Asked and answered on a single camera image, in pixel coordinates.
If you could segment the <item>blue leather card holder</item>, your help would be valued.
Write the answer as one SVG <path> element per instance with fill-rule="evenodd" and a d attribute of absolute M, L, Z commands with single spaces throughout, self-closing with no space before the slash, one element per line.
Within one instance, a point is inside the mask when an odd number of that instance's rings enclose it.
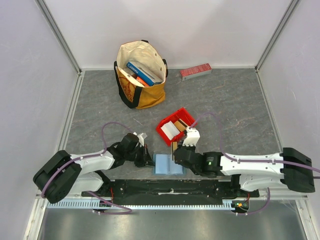
<path fill-rule="evenodd" d="M 182 176 L 186 173 L 185 168 L 174 162 L 172 154 L 154 154 L 154 174 L 166 176 Z"/>

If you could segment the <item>gold brown credit card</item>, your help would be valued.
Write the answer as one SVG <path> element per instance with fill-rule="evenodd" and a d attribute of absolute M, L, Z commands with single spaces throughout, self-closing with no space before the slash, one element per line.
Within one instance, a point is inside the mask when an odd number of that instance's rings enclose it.
<path fill-rule="evenodd" d="M 170 145 L 171 147 L 171 159 L 172 161 L 175 161 L 175 156 L 174 156 L 174 152 L 177 150 L 178 148 L 178 143 L 176 141 L 173 141 Z"/>

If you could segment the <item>white cards stack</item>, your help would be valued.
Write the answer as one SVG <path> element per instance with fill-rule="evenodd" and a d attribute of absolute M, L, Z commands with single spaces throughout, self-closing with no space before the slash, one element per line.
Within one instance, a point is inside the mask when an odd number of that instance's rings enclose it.
<path fill-rule="evenodd" d="M 172 140 L 175 136 L 177 136 L 180 133 L 180 131 L 173 124 L 172 121 L 165 123 L 160 129 L 163 131 L 163 133 L 169 140 Z"/>

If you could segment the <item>red plastic bin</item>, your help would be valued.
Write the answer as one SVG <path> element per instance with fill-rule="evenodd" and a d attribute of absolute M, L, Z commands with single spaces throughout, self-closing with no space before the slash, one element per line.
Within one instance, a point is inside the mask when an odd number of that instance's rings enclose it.
<path fill-rule="evenodd" d="M 168 123 L 169 121 L 174 123 L 178 119 L 182 119 L 185 123 L 188 124 L 189 127 L 193 123 L 195 123 L 195 121 L 196 121 L 192 117 L 192 115 L 184 107 L 181 107 L 179 110 L 175 111 L 171 115 L 169 115 L 169 116 L 165 117 L 163 120 L 161 120 L 160 123 L 158 124 L 158 126 L 156 127 L 156 131 L 162 137 L 162 139 L 167 144 L 167 146 L 170 146 L 172 142 L 178 142 L 185 135 L 185 133 L 184 133 L 184 131 L 182 131 L 182 132 L 180 131 L 180 133 L 177 136 L 175 136 L 172 140 L 169 140 L 167 138 L 167 136 L 161 130 L 161 127 L 165 123 Z"/>

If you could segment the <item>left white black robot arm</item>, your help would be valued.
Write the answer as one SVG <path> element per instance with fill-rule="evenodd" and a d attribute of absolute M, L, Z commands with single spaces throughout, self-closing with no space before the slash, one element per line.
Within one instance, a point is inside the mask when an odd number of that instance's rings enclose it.
<path fill-rule="evenodd" d="M 118 168 L 125 162 L 133 162 L 138 168 L 154 166 L 145 144 L 146 137 L 144 132 L 128 133 L 107 149 L 86 155 L 59 150 L 32 180 L 41 196 L 51 204 L 58 203 L 67 195 L 86 191 L 106 196 L 110 192 L 111 181 L 104 171 Z"/>

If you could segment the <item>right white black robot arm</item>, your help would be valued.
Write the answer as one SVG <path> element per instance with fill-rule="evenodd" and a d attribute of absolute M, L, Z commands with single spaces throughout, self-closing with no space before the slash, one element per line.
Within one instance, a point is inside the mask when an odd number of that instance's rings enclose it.
<path fill-rule="evenodd" d="M 298 193 L 316 190 L 312 160 L 294 148 L 267 155 L 201 154 L 195 149 L 178 147 L 173 153 L 174 162 L 202 177 L 230 176 L 229 191 L 235 197 L 264 188 L 288 188 Z"/>

